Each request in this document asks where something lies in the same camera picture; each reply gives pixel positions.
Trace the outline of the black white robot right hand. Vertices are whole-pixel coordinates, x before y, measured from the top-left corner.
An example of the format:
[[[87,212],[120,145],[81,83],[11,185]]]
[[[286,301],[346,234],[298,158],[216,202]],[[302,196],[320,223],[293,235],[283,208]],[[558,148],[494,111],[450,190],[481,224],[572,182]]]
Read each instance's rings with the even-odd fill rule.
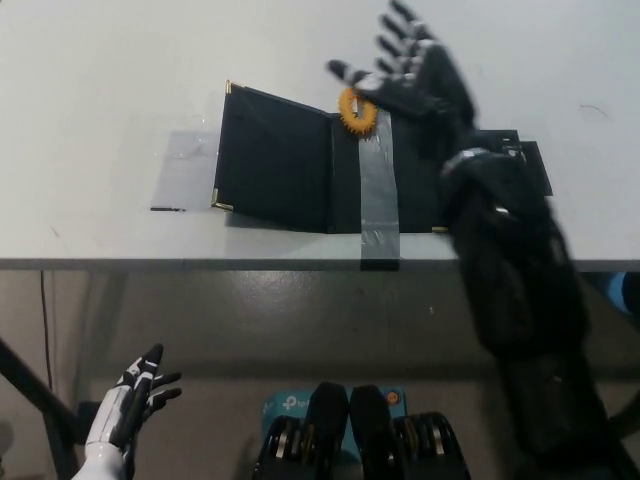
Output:
[[[418,154],[445,162],[468,146],[475,108],[452,56],[427,24],[403,1],[380,16],[387,31],[376,42],[387,56],[367,71],[338,59],[327,69],[339,81],[410,126]]]

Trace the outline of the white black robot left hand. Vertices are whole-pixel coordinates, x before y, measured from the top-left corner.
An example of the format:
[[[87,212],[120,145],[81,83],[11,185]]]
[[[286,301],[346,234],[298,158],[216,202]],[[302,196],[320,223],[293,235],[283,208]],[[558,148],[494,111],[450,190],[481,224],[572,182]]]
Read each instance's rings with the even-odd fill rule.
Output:
[[[110,444],[127,453],[150,417],[182,394],[172,387],[181,373],[160,374],[164,353],[161,344],[138,357],[105,394],[89,430],[86,447]]]

